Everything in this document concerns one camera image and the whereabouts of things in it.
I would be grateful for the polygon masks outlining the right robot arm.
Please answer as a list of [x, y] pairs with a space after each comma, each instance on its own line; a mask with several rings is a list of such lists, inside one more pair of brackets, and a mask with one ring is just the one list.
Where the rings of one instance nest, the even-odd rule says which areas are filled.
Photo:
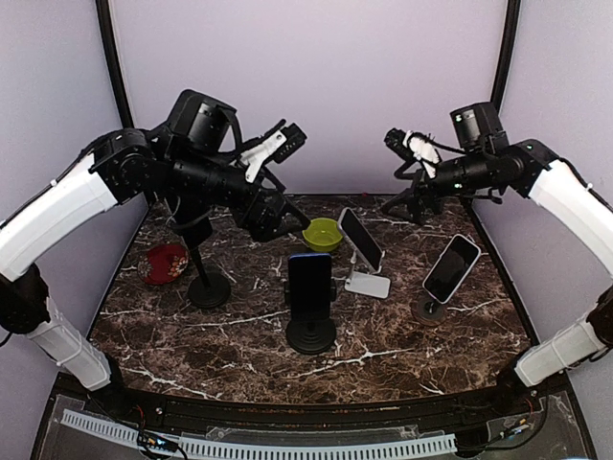
[[[447, 196], [500, 201], [507, 189], [531, 200], [567, 227], [602, 263], [612, 268], [612, 208], [574, 166], [535, 139], [509, 142], [493, 103], [474, 103], [450, 114], [459, 146], [442, 160], [442, 144], [411, 130], [390, 129], [385, 146], [403, 164], [394, 175], [411, 185], [387, 201], [384, 214], [421, 224], [438, 214]], [[552, 338], [515, 358], [497, 378], [488, 406], [510, 415], [526, 399], [526, 388], [612, 348], [612, 292]]]

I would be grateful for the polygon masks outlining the black phone grey edge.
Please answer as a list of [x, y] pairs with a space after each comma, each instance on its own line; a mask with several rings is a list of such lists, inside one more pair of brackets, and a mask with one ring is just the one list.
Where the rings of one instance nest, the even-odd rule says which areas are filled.
[[166, 226], [183, 240], [188, 249], [197, 248], [212, 236], [212, 205], [196, 198], [181, 198], [178, 195], [167, 195], [164, 202], [170, 212]]

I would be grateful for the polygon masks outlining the black phone blue case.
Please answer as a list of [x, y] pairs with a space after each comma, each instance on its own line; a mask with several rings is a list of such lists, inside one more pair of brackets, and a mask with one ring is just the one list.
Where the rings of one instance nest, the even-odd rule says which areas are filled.
[[291, 318], [319, 321], [330, 315], [332, 257], [329, 253], [300, 253], [288, 259]]

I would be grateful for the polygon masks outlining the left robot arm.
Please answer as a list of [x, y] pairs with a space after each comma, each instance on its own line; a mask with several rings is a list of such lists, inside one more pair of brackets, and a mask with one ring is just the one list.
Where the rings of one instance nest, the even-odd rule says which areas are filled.
[[128, 417], [135, 398], [122, 387], [120, 370], [58, 310], [37, 260], [88, 220], [141, 194], [174, 202], [173, 229], [192, 246], [211, 235], [214, 206], [227, 208], [256, 242], [304, 230], [309, 219], [268, 166], [305, 141], [304, 132], [286, 122], [244, 140], [232, 106], [191, 89], [180, 93], [161, 125], [100, 136], [2, 222], [2, 327], [25, 335], [85, 389], [98, 392], [112, 416]]

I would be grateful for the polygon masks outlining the black pole stand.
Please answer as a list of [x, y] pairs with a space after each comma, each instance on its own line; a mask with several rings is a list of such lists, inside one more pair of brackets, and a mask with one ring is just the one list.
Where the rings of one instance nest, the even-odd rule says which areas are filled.
[[191, 281], [188, 287], [189, 300], [201, 310], [210, 310], [222, 306], [230, 297], [229, 280], [218, 272], [206, 271], [199, 246], [188, 249], [188, 252], [197, 272], [197, 277]]
[[291, 301], [291, 287], [284, 282], [284, 301], [290, 310], [290, 319], [285, 327], [287, 344], [302, 355], [314, 356], [328, 351], [337, 336], [336, 325], [326, 313], [323, 319], [307, 319]]

